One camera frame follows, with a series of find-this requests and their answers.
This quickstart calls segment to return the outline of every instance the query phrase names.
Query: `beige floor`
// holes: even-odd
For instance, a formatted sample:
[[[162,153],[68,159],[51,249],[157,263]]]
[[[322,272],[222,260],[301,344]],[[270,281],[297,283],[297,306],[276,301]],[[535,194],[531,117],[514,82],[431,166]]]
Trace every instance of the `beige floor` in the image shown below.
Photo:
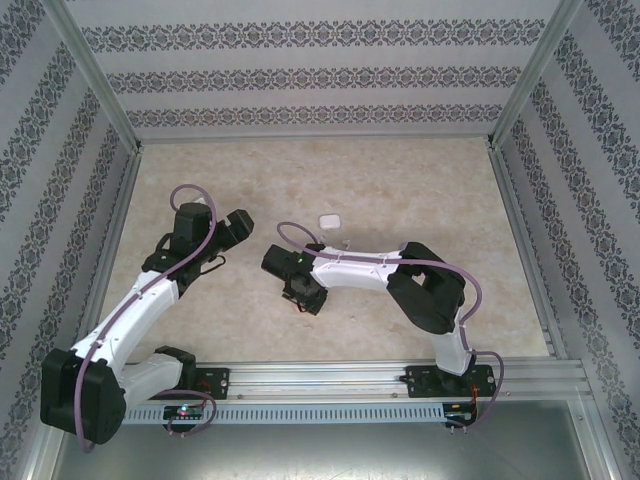
[[[171,230],[169,193],[186,182],[207,188],[225,217],[246,209],[255,230],[225,254],[226,266],[199,279],[164,314],[131,361],[165,344],[200,361],[432,358],[425,334],[386,294],[334,289],[317,317],[280,297],[282,282],[260,269],[269,246],[284,245],[276,224],[292,220],[319,234],[325,213],[342,217],[343,228],[326,235],[335,247],[349,240],[351,250],[382,252],[417,241],[475,275],[485,301],[468,323],[472,346],[547,355],[480,138],[146,147],[103,317]],[[467,288],[467,307],[474,298]]]

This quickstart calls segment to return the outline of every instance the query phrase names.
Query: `white block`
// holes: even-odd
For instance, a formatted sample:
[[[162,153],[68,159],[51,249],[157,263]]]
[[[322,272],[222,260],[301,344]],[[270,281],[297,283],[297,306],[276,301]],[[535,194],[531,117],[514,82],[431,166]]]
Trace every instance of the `white block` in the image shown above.
[[[335,230],[340,228],[340,215],[321,215],[318,223],[322,230]]]

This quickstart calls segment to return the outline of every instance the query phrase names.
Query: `enclosure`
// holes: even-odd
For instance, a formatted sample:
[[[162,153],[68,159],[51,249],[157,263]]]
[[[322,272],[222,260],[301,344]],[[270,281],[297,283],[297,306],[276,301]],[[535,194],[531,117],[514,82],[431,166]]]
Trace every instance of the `enclosure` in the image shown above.
[[[0,478],[640,478],[638,8],[4,0]],[[184,183],[255,227],[128,362],[186,350],[227,399],[184,441],[144,402],[84,455],[40,422],[41,363],[130,291]],[[469,342],[505,358],[486,423],[450,435],[410,397],[435,350],[389,295],[281,298],[281,221],[471,272]]]

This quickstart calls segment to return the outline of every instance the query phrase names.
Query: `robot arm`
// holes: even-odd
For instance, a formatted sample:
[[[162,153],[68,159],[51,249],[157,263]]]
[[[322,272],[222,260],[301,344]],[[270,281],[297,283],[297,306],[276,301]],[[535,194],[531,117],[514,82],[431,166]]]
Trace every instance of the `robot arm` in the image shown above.
[[[229,224],[217,223],[213,236],[198,256],[141,294],[143,286],[188,257],[209,233],[211,210],[199,203],[186,203],[176,212],[173,232],[163,236],[156,250],[145,260],[135,284],[114,309],[87,337],[69,351],[54,349],[42,362],[40,418],[43,423],[75,433],[74,386],[82,361],[91,346],[125,302],[138,300],[113,325],[91,359],[82,390],[82,423],[85,437],[97,444],[108,441],[118,430],[126,411],[157,393],[179,385],[192,389],[195,356],[162,347],[146,361],[132,366],[125,362],[156,320],[201,275],[203,265],[249,237],[253,221],[244,210],[228,216]]]
[[[377,257],[380,259],[424,259],[442,262],[420,243],[407,243],[402,250],[388,253],[356,253],[336,250],[323,244],[307,248],[336,257]],[[372,264],[330,260],[307,252],[289,252],[272,245],[262,268],[285,282],[283,297],[302,311],[317,315],[332,287],[357,287],[388,292],[409,320],[429,335],[436,350],[440,370],[463,375],[471,362],[460,337],[460,316],[464,303],[464,279],[442,268],[419,265]],[[414,277],[425,275],[419,284]]]

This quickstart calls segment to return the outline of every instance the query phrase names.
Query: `patterned wallpaper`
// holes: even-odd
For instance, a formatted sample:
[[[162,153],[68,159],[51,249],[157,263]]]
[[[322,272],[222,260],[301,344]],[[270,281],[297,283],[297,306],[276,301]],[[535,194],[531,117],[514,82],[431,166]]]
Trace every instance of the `patterned wallpaper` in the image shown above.
[[[129,152],[37,1],[0,5],[0,479],[37,422],[40,364],[69,348]]]
[[[633,2],[585,2],[502,146],[624,478],[640,478],[639,26]]]
[[[142,140],[486,134],[558,0],[67,5]]]

